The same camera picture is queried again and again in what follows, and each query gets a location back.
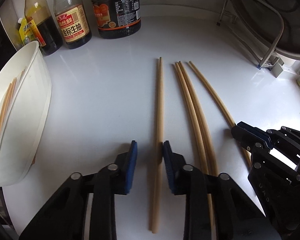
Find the wooden chopstick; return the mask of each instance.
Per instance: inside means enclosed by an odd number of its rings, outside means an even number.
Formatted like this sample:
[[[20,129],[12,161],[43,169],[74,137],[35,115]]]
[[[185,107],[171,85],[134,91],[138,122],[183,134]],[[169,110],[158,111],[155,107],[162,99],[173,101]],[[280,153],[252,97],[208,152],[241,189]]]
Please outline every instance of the wooden chopstick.
[[[14,94],[16,82],[17,82],[17,78],[14,78],[12,83],[9,84],[9,87],[7,89],[6,95],[5,95],[4,100],[3,100],[3,104],[2,104],[2,108],[1,108],[1,112],[0,112],[0,133],[1,133],[1,130],[2,130],[2,125],[3,125],[3,122],[5,120],[8,108],[9,108],[10,103],[11,103],[11,97]]]
[[[162,186],[162,143],[163,143],[163,69],[162,57],[158,68],[158,98],[157,98],[157,133],[156,133],[156,171],[154,177],[154,194],[152,203],[151,231],[156,234],[159,230],[160,194]]]
[[[188,87],[188,90],[189,90],[189,93],[190,93],[190,96],[192,99],[192,103],[194,105],[195,113],[197,115],[197,119],[199,122],[201,136],[202,136],[202,140],[204,142],[204,149],[205,149],[205,152],[207,153],[209,174],[217,177],[219,175],[219,171],[218,171],[216,154],[215,154],[215,151],[213,148],[213,143],[212,143],[211,135],[209,132],[207,120],[204,117],[197,94],[194,91],[194,87],[193,87],[193,85],[190,81],[190,78],[189,78],[181,61],[179,61],[179,66],[180,66],[181,72],[183,74],[183,77],[186,81],[186,85]]]
[[[201,164],[201,171],[205,174],[209,174],[208,163],[207,163],[206,153],[205,153],[205,149],[204,149],[204,145],[203,145],[202,135],[200,132],[198,118],[197,118],[197,115],[196,115],[196,112],[194,109],[194,103],[191,100],[191,96],[190,96],[190,92],[189,92],[187,84],[186,84],[186,80],[181,71],[181,64],[176,63],[176,70],[177,70],[177,73],[178,73],[178,76],[179,76],[179,79],[181,82],[181,87],[182,87],[183,93],[186,97],[186,102],[188,105],[192,125],[194,128],[194,134],[195,134],[195,138],[197,141],[197,147],[198,147],[200,164]],[[214,227],[214,214],[213,214],[213,204],[212,204],[211,194],[208,194],[207,197],[208,197],[208,204],[209,204],[210,223],[211,223],[211,226]]]
[[[209,84],[209,82],[206,80],[206,78],[202,75],[202,73],[197,69],[197,67],[191,61],[189,61],[189,65],[192,68],[192,70],[194,71],[194,73],[197,75],[197,77],[205,85],[205,87],[210,92],[212,97],[214,98],[215,102],[217,103],[217,105],[219,106],[221,112],[223,113],[223,116],[227,120],[227,123],[228,123],[229,127],[230,128],[234,127],[236,125],[235,122],[234,122],[234,119],[230,115],[229,111],[227,110],[226,106],[221,101],[220,97],[217,95],[215,90],[212,88],[212,86]],[[246,160],[248,168],[250,168],[251,167],[250,153],[247,150],[243,149],[241,146],[240,146],[240,149],[241,149],[243,157]]]

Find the white countertop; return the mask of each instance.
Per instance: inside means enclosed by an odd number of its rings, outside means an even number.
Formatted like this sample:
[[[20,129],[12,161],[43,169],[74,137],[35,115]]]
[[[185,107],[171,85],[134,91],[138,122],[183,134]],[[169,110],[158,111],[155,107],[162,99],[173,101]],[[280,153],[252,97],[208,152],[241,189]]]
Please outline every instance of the white countertop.
[[[234,120],[260,129],[300,130],[300,89],[258,70],[215,22],[189,17],[143,17],[141,30],[117,40],[93,36],[86,45],[45,57],[52,79],[49,113],[35,164],[18,184],[4,187],[20,234],[72,172],[98,172],[138,142],[133,186],[115,196],[119,240],[182,239],[185,196],[171,194],[165,172],[158,234],[148,230],[153,183],[156,63],[164,62],[164,140],[198,167],[194,133],[172,64],[191,60]],[[260,207],[234,139],[214,101],[186,67],[213,139],[220,172],[227,172]]]

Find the metal screw head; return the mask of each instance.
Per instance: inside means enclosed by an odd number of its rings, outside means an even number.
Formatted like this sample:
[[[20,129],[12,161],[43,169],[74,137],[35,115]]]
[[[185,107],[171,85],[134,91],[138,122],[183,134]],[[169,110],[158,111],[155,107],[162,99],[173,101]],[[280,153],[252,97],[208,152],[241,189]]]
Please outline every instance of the metal screw head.
[[[221,173],[219,177],[220,177],[220,179],[223,179],[223,180],[230,179],[230,176],[228,174],[226,174],[226,173]]]
[[[260,163],[255,163],[253,166],[254,166],[256,169],[260,169],[260,168],[261,168],[261,164],[260,164]]]
[[[110,170],[110,171],[116,171],[117,169],[118,169],[117,164],[112,163],[112,164],[108,165],[108,170]]]
[[[81,174],[78,172],[72,173],[70,176],[70,178],[73,180],[80,179],[80,177],[81,177]]]
[[[186,164],[182,167],[185,171],[193,171],[193,166],[190,164]]]

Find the bottle label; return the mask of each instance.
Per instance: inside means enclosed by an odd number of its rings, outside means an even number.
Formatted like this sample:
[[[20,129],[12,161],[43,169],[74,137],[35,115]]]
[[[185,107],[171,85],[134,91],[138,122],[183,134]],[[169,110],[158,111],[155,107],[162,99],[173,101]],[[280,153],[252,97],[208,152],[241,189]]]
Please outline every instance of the bottle label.
[[[56,18],[68,43],[76,41],[89,33],[89,26],[82,5],[56,15]]]
[[[29,17],[27,19],[29,21],[29,25],[30,25],[30,28],[32,30],[32,33],[34,34],[36,40],[39,42],[39,46],[40,47],[44,47],[46,45],[44,39],[42,38],[38,28],[37,28],[37,25],[35,24],[34,20],[32,17]]]
[[[139,0],[102,0],[94,2],[93,8],[99,30],[118,30],[140,22]]]
[[[35,36],[33,35],[33,32],[30,28],[29,23],[24,26],[22,36],[24,37],[24,39],[22,39],[24,45],[26,45],[36,39]]]

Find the nutrition facts label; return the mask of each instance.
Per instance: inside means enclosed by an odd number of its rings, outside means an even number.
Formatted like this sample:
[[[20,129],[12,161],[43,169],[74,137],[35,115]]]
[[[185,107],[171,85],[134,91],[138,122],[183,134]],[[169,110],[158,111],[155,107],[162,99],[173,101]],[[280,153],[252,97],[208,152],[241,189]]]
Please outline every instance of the nutrition facts label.
[[[115,11],[117,13],[118,27],[134,23],[137,18],[136,10],[139,8],[139,2],[135,0],[120,0],[115,2]]]

